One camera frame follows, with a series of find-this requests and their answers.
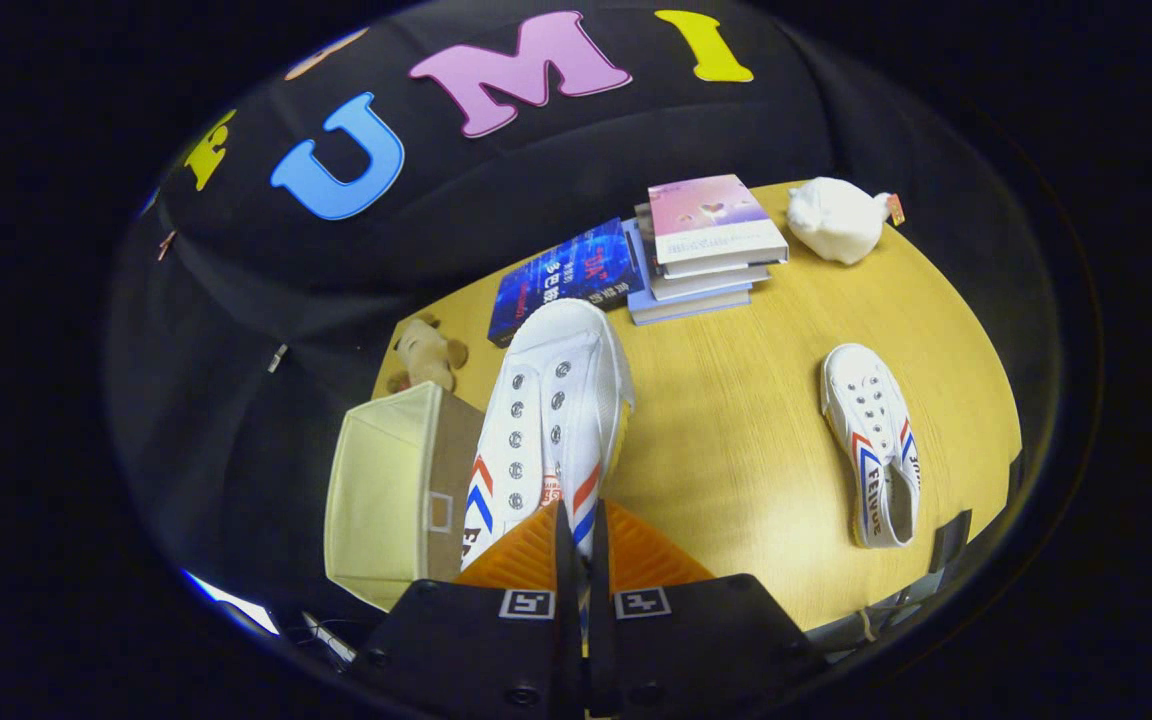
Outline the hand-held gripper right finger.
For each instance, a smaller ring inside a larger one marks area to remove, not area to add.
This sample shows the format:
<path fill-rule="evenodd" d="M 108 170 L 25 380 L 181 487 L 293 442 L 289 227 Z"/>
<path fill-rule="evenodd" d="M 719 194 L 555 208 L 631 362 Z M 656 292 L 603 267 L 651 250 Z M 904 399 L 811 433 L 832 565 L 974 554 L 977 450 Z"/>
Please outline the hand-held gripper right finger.
<path fill-rule="evenodd" d="M 776 717 L 826 657 L 755 575 L 717 577 L 622 506 L 596 507 L 588 710 L 613 719 Z"/>

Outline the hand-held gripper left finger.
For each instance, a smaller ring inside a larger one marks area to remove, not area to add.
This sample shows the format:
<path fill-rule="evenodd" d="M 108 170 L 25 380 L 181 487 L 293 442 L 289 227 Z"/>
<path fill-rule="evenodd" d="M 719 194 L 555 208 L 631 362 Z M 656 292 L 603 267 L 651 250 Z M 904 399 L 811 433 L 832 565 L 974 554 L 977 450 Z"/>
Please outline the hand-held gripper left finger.
<path fill-rule="evenodd" d="M 407 719 L 579 719 L 579 556 L 563 503 L 531 516 L 539 588 L 415 582 L 353 662 L 366 700 Z"/>

